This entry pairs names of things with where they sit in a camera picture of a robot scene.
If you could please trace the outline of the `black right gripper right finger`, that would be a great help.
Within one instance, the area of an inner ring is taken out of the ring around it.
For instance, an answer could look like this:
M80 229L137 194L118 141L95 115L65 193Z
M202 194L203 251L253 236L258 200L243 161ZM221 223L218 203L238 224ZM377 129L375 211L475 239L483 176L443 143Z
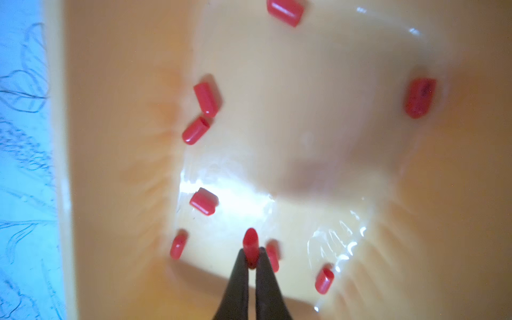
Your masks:
M257 320L287 319L292 316L281 294L265 248L259 248L255 279L255 311Z

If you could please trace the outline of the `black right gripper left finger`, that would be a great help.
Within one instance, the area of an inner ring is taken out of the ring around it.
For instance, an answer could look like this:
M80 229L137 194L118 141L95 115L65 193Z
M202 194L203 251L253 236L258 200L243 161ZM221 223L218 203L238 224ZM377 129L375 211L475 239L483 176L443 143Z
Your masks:
M240 249L214 320L248 320L249 268Z

